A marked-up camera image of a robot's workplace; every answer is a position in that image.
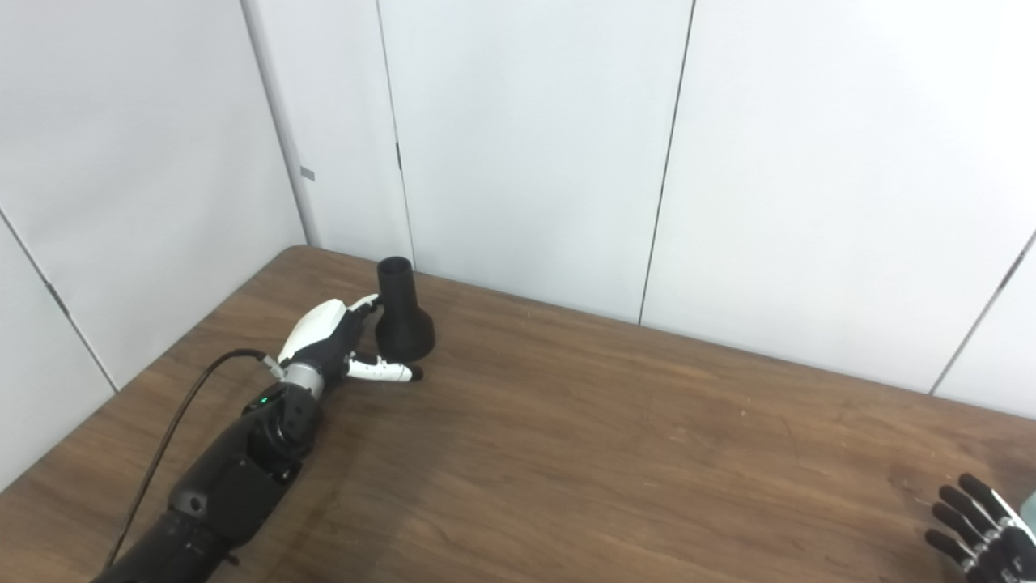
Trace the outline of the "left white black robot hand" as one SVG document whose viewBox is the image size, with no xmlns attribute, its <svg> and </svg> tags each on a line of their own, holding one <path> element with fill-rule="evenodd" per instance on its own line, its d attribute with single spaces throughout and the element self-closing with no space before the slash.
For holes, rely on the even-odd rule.
<svg viewBox="0 0 1036 583">
<path fill-rule="evenodd" d="M 384 307 L 378 294 L 347 304 L 330 299 L 308 311 L 282 345 L 278 365 L 280 381 L 299 387 L 315 402 L 341 380 L 419 381 L 424 372 L 418 361 L 436 345 L 434 324 L 421 309 L 399 313 L 384 311 L 376 328 L 377 353 L 359 351 L 359 339 L 370 315 Z"/>
</svg>

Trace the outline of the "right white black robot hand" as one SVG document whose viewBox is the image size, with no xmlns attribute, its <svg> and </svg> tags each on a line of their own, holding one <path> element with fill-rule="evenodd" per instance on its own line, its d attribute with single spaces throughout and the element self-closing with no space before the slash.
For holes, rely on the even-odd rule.
<svg viewBox="0 0 1036 583">
<path fill-rule="evenodd" d="M 962 574 L 966 582 L 1035 581 L 1035 494 L 1013 507 L 973 474 L 937 491 L 930 512 L 948 532 L 929 529 L 924 540 Z"/>
</svg>

